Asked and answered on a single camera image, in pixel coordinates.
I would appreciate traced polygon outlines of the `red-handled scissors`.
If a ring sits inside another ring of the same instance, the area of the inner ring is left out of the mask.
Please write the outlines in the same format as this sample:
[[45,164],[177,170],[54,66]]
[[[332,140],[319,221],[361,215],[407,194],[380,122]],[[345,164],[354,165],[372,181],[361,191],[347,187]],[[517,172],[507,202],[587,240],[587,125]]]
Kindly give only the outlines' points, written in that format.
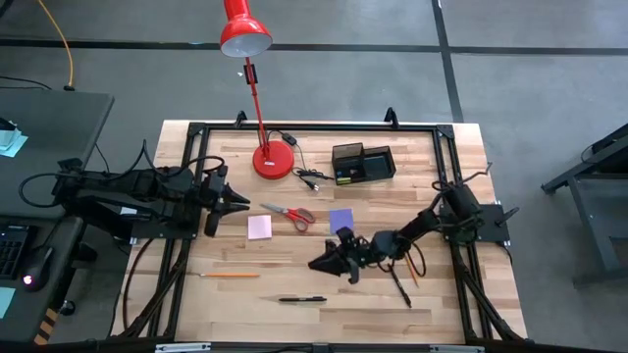
[[267,210],[284,215],[293,222],[294,227],[300,232],[307,231],[309,226],[316,222],[314,215],[304,208],[291,209],[268,203],[262,203],[261,206]]

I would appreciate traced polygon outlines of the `black computer mouse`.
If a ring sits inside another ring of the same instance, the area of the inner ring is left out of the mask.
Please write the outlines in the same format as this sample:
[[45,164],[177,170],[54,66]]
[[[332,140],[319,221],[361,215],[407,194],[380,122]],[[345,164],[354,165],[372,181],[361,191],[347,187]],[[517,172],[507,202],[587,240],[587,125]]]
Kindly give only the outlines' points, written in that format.
[[50,277],[50,268],[54,257],[52,246],[40,246],[28,257],[22,272],[22,285],[26,291],[35,292],[44,287]]

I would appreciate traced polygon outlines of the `dark metal cart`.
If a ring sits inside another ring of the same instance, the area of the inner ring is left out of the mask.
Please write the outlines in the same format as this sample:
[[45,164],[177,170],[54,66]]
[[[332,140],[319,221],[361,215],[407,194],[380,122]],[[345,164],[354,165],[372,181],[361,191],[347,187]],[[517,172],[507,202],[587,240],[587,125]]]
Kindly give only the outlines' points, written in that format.
[[621,263],[613,242],[628,241],[628,123],[586,148],[589,156],[571,169],[541,185],[546,194],[566,186],[581,222],[593,239],[601,269],[575,277],[584,287],[628,279],[628,265]]

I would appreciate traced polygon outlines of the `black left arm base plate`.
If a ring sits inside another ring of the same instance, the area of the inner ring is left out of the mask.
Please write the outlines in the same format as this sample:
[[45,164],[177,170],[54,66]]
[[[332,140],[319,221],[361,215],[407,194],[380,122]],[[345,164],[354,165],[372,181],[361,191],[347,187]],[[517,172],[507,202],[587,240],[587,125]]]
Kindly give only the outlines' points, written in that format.
[[167,227],[153,222],[134,223],[130,234],[130,238],[135,239],[194,239],[196,237],[195,230]]

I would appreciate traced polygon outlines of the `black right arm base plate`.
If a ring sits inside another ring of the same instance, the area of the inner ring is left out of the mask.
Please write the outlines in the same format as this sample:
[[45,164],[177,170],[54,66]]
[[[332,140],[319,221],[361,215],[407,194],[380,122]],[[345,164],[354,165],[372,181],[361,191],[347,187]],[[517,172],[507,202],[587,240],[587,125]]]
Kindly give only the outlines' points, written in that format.
[[508,245],[510,236],[507,221],[518,211],[514,207],[504,211],[500,204],[481,204],[480,214],[465,222],[459,221],[448,205],[440,208],[443,234],[445,239],[459,245],[467,245],[475,241],[500,243]]

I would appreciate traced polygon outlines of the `pink sticky note pad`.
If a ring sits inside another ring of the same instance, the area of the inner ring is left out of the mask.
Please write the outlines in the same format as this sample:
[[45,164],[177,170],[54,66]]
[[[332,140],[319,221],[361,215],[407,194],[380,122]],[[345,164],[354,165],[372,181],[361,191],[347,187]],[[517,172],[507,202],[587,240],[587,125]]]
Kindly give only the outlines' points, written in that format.
[[272,237],[272,218],[270,215],[251,216],[247,220],[247,239],[261,240]]

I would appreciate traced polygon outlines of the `grey side table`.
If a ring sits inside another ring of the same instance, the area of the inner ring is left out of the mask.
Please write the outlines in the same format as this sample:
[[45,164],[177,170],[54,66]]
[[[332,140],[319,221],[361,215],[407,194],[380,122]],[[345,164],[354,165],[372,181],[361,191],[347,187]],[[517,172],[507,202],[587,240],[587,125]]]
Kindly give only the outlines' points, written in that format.
[[88,162],[113,104],[104,93],[0,90],[0,118],[26,137],[15,156],[0,156],[0,216],[61,217],[52,205],[58,163]]

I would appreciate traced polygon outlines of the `dark computer desk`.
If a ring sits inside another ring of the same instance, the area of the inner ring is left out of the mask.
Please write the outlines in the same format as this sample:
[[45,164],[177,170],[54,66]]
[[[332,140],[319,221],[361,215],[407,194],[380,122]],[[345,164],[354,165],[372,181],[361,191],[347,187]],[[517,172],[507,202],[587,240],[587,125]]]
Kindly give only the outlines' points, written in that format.
[[[5,225],[31,226],[33,231],[17,275],[12,279],[0,279],[0,287],[16,289],[11,306],[4,319],[0,320],[0,341],[33,343],[46,310],[50,308],[59,312],[65,301],[76,271],[73,261],[79,256],[85,224],[79,218],[49,220],[0,217],[0,227]],[[46,245],[55,250],[49,280],[38,291],[26,291],[21,280],[26,261],[34,249]]]

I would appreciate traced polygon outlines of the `silver metal bracket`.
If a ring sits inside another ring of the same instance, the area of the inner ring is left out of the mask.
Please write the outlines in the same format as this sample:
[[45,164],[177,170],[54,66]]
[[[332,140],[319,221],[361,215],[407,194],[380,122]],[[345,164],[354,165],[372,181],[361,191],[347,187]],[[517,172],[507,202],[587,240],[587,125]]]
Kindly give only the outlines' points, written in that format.
[[154,353],[210,353],[212,344],[210,342],[180,342],[158,344]]
[[482,346],[438,344],[429,347],[430,353],[486,353]]

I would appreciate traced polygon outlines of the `black aluminium table frame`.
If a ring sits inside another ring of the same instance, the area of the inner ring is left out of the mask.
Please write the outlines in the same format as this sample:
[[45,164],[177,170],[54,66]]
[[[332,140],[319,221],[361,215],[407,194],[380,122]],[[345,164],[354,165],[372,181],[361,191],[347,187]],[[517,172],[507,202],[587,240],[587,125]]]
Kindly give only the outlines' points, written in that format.
[[[312,271],[307,264],[320,255],[330,233],[330,211],[351,209],[355,230],[368,237],[381,229],[405,226],[434,197],[433,182],[467,179],[478,200],[493,203],[494,188],[486,173],[487,157],[475,124],[420,125],[392,128],[384,123],[282,122],[301,150],[298,159],[323,173],[332,169],[336,145],[361,142],[389,146],[396,165],[390,179],[308,190],[297,178],[266,180],[253,172],[257,142],[248,127],[226,122],[204,124],[194,144],[222,156],[234,188],[251,202],[246,213],[222,219],[214,237],[193,241],[180,312],[179,341],[298,343],[460,343],[463,327],[480,329],[483,320],[473,298],[468,314],[460,311],[450,248],[437,233],[422,237],[413,250],[427,273],[419,287],[403,262],[395,271],[409,295],[407,308],[390,274],[365,269],[357,284],[345,277]],[[262,203],[304,208],[316,218],[298,231],[284,215]],[[248,240],[247,220],[270,215],[272,237]],[[200,277],[206,273],[255,273],[257,278]],[[279,302],[281,297],[323,296],[326,302]]]

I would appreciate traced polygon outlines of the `yellow black hazard tape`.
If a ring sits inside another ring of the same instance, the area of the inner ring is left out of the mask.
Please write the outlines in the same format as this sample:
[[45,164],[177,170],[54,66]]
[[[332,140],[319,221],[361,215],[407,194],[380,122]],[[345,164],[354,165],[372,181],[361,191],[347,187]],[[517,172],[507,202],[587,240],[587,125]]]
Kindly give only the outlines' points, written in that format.
[[59,313],[48,308],[43,316],[41,324],[36,332],[33,342],[36,345],[46,345],[52,335]]

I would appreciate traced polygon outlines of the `black computer keyboard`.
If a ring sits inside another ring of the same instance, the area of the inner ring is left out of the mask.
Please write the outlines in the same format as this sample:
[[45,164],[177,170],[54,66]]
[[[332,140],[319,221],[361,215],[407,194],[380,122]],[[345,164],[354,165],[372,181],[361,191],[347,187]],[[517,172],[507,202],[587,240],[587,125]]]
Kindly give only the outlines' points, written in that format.
[[31,226],[0,227],[0,279],[12,279],[17,275],[32,231]]

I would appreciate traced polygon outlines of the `teal paper sheet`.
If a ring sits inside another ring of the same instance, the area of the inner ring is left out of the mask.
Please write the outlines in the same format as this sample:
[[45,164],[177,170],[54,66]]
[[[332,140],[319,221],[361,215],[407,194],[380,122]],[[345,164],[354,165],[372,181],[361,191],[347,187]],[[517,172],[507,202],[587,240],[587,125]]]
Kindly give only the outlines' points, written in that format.
[[28,137],[19,129],[0,129],[0,156],[14,158],[22,149]]
[[0,320],[3,320],[11,306],[16,289],[13,287],[0,287]]

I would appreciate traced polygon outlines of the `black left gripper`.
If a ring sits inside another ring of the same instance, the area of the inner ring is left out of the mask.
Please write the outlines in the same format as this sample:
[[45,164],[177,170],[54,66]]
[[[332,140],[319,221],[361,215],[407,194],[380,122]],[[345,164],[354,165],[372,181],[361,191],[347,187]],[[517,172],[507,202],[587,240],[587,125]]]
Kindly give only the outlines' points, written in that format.
[[[231,203],[227,205],[223,199],[228,200]],[[223,214],[231,214],[241,211],[247,211],[249,200],[234,191],[229,184],[218,186],[202,186],[200,188],[200,201],[203,208],[207,211],[204,225],[204,234],[209,237],[214,237],[219,225],[219,221],[223,217]]]

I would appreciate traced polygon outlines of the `purple sticky note pad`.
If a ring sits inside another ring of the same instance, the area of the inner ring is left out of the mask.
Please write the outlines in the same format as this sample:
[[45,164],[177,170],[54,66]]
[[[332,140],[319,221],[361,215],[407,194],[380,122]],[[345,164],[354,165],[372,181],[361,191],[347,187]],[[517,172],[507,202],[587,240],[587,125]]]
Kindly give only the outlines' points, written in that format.
[[351,209],[331,210],[329,219],[331,234],[336,234],[343,227],[354,229],[353,211]]

